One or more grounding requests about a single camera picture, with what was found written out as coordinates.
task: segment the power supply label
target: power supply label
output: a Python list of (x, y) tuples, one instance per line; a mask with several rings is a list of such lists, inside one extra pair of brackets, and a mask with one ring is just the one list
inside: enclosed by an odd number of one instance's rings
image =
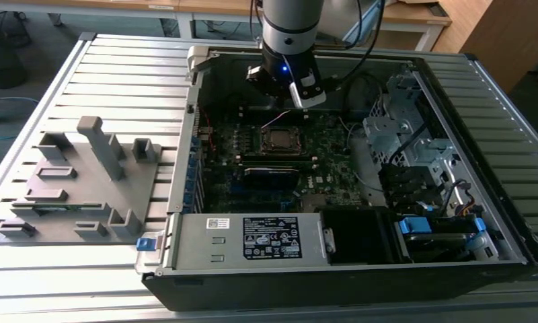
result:
[(242, 256), (247, 260), (302, 258), (296, 217), (244, 217)]

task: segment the sticker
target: sticker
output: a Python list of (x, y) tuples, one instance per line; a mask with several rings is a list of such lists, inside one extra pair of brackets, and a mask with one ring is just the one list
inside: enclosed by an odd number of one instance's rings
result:
[(242, 256), (247, 260), (302, 258), (296, 217), (243, 218)]
[(147, 5), (150, 9), (173, 10), (170, 5)]
[(207, 229), (229, 229), (229, 219), (207, 219)]

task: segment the chip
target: chip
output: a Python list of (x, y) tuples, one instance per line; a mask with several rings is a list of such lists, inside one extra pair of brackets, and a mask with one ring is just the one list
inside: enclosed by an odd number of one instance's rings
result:
[(260, 129), (260, 154), (299, 155), (300, 137), (296, 127)]

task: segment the slotted metal tabletop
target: slotted metal tabletop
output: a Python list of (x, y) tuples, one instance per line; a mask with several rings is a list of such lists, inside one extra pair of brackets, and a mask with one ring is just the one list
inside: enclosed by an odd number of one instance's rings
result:
[[(13, 217), (9, 202), (26, 187), (41, 153), (39, 133), (63, 131), (71, 141), (78, 118), (95, 115), (121, 143), (139, 135), (163, 146), (145, 230), (163, 228), (175, 147), (189, 82), (187, 49), (194, 44), (251, 46), (134, 36), (79, 40), (0, 165), (0, 219)], [(463, 55), (376, 50), (420, 56), (538, 236), (538, 134), (498, 90), (476, 61)], [(446, 301), (355, 307), (294, 308), (254, 312), (169, 312), (133, 270), (133, 246), (0, 246), (0, 322), (154, 322), (201, 320), (312, 320), (411, 314), (406, 321), (464, 322), (502, 313), (538, 322), (538, 275), (491, 285)]]

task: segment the motherboard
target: motherboard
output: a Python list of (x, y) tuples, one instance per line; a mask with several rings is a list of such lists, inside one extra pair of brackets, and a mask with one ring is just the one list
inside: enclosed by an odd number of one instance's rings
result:
[(202, 109), (205, 212), (291, 213), (362, 205), (344, 127), (339, 114), (326, 111)]

